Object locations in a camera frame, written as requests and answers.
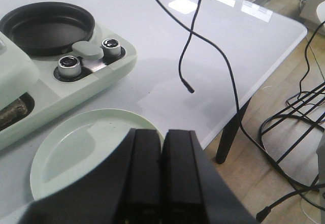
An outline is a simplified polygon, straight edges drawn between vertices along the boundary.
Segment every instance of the wooden floor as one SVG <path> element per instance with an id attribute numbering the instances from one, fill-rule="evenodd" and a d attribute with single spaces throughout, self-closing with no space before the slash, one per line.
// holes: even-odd
<path id="1" fill-rule="evenodd" d="M 265 7 L 300 20 L 299 4 L 300 0 L 270 0 Z M 285 100 L 299 91 L 298 82 L 306 71 L 304 59 L 306 44 L 307 40 L 304 39 L 252 98 L 243 124 L 254 138 L 257 136 L 261 123 L 284 108 Z M 317 35 L 311 46 L 325 73 L 325 37 Z M 308 55 L 311 62 L 311 73 L 303 83 L 304 89 L 312 89 L 323 81 L 310 51 Z M 205 150 L 212 161 L 219 139 L 220 135 Z M 292 191 L 290 185 L 273 170 L 259 150 L 242 132 L 237 133 L 226 162 L 222 165 L 215 164 L 215 166 L 235 195 L 254 216 L 264 207 Z M 317 193 L 309 193 L 308 196 L 318 202 Z M 293 197 L 275 207 L 263 223 L 313 223 L 302 212 L 300 199 L 300 197 Z M 303 207 L 310 217 L 320 223 L 320 212 L 316 208 L 304 202 Z"/>

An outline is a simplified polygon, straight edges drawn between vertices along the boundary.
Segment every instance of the silver knob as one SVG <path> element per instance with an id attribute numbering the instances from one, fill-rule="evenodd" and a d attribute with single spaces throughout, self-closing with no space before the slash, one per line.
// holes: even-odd
<path id="1" fill-rule="evenodd" d="M 72 55 L 62 57 L 57 66 L 61 76 L 75 78 L 81 74 L 80 60 Z"/>
<path id="2" fill-rule="evenodd" d="M 104 39 L 102 49 L 105 57 L 117 57 L 121 54 L 121 44 L 116 39 Z"/>

